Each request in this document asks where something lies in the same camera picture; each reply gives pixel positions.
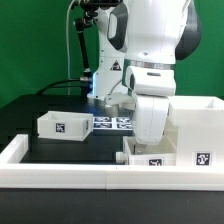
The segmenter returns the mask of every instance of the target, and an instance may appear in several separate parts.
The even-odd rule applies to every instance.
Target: green wall
[[[224,1],[195,2],[203,39],[192,56],[176,65],[177,94],[224,96]],[[65,19],[69,3],[70,0],[0,1],[0,107],[67,78]],[[75,10],[71,18],[78,15],[80,10]],[[72,77],[79,77],[82,62],[73,28],[70,39]],[[96,28],[86,31],[86,41],[94,70],[98,64]]]

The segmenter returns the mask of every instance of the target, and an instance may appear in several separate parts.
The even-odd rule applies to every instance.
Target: white container
[[[176,139],[177,166],[224,165],[224,101],[216,97],[171,97],[168,118],[173,128],[165,133]]]
[[[174,126],[224,126],[224,101],[216,97],[170,97],[169,119]]]
[[[49,111],[37,124],[39,138],[83,141],[93,131],[93,115]]]
[[[175,166],[176,146],[167,136],[158,145],[140,145],[134,137],[124,137],[124,162],[140,166]]]

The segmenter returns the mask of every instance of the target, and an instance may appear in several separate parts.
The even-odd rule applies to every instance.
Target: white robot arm
[[[125,2],[130,11],[122,83],[134,100],[132,125],[140,144],[156,145],[162,138],[169,97],[176,90],[175,50],[187,23],[190,3],[191,0]]]

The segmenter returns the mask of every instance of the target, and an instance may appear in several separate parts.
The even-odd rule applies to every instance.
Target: small white box
[[[168,136],[158,145],[140,145],[134,137],[124,137],[125,163],[140,166],[175,166],[176,146]]]
[[[93,131],[93,115],[49,111],[37,124],[39,138],[83,141]]]

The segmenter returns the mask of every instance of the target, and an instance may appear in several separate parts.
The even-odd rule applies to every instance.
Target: black tabletop
[[[82,143],[38,139],[37,118],[47,111],[105,116],[80,97],[25,95],[0,110],[0,149],[16,134],[29,134],[23,163],[115,164],[123,135],[132,134],[94,130]],[[2,224],[221,224],[223,208],[224,192],[0,189]]]

